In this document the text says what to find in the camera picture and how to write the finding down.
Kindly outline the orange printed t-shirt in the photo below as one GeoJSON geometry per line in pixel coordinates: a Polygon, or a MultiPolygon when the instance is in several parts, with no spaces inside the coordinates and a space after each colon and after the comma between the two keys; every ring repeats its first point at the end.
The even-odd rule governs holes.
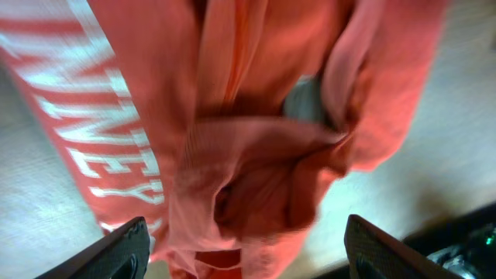
{"type": "Polygon", "coordinates": [[[405,139],[447,2],[3,1],[1,56],[99,225],[174,278],[276,278],[405,139]]]}

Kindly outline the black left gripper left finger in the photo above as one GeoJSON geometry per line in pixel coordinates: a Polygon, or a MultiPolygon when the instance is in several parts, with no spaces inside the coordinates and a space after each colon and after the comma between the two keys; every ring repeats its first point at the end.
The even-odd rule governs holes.
{"type": "Polygon", "coordinates": [[[143,217],[135,217],[36,279],[143,279],[150,237],[143,217]]]}

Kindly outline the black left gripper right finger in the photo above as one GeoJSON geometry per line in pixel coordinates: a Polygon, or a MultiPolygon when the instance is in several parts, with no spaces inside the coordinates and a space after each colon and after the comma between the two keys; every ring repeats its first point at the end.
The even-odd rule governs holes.
{"type": "Polygon", "coordinates": [[[461,279],[359,215],[344,236],[351,279],[461,279]]]}

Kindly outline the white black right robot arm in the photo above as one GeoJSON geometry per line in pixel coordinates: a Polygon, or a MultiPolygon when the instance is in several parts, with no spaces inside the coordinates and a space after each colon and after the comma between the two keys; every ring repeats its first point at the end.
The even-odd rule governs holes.
{"type": "Polygon", "coordinates": [[[317,279],[495,277],[495,204],[399,240],[359,215],[344,236],[348,264],[317,279]]]}

